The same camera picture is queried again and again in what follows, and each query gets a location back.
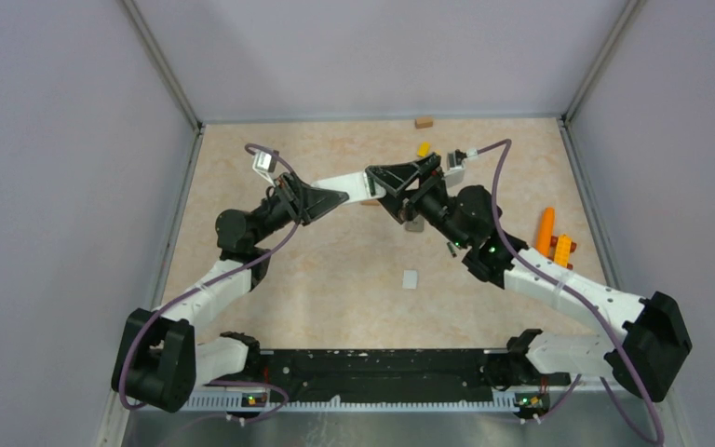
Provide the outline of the white remote control with buttons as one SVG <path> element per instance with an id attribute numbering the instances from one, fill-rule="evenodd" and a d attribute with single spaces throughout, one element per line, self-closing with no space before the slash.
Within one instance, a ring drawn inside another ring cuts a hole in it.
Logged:
<path id="1" fill-rule="evenodd" d="M 386 190 L 371 179 L 365 171 L 317 180 L 312 182 L 312 186 L 347 193 L 347 203 L 379 200 L 386 195 Z"/>

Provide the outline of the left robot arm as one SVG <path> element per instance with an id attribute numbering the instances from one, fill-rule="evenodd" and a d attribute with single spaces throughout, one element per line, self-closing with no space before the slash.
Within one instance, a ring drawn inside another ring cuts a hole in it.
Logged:
<path id="1" fill-rule="evenodd" d="M 260 242 L 285 226 L 294 234 L 339 206 L 367 197 L 344 176 L 308 184 L 283 173 L 256 209 L 223 211 L 215 222 L 221 254 L 210 271 L 177 298 L 128 316 L 112 377 L 122 405 L 175 413 L 195 388 L 226 375 L 240 385 L 255 382 L 262 362 L 250 353 L 246 337 L 222 335 L 200 344 L 197 330 L 263 281 L 279 248 L 262 249 Z"/>

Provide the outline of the white remote battery cover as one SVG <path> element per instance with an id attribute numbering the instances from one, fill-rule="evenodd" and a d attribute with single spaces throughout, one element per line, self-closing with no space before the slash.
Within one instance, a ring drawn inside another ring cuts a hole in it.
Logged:
<path id="1" fill-rule="evenodd" d="M 419 274 L 416 270 L 404 270 L 402 275 L 402 289 L 416 290 L 419 281 Z"/>

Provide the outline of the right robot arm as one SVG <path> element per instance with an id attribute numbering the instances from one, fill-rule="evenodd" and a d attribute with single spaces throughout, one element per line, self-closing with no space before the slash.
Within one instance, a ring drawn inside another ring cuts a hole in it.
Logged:
<path id="1" fill-rule="evenodd" d="M 508 359 L 511 376 L 532 384 L 544 373 L 611 377 L 629 393 L 661 402 L 693 349 L 680 307 L 661 291 L 649 297 L 613 289 L 549 260 L 499 227 L 492 192 L 469 185 L 452 196 L 438 155 L 365 170 L 371 191 L 398 222 L 421 216 L 454 246 L 482 282 L 536 299 L 593 329 L 593 337 L 535 330 Z"/>

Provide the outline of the grey remote control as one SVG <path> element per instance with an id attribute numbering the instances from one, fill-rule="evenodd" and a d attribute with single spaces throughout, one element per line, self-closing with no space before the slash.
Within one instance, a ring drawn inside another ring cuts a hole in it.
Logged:
<path id="1" fill-rule="evenodd" d="M 422 233 L 425 231 L 425 219 L 422 219 L 420 216 L 417 216 L 415 219 L 407 221 L 404 224 L 404 229 L 407 232 Z"/>

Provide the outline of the green battery short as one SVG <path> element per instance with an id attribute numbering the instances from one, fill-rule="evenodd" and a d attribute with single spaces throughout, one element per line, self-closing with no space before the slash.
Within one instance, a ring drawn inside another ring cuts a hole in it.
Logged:
<path id="1" fill-rule="evenodd" d="M 455 247 L 453 246 L 453 244 L 452 244 L 451 242 L 447 242 L 447 243 L 446 243 L 446 246 L 447 246 L 447 249 L 448 249 L 449 254 L 451 255 L 451 257 L 452 257 L 452 258 L 456 258 L 456 257 L 457 257 L 457 253 L 456 253 L 456 250 L 455 250 Z"/>

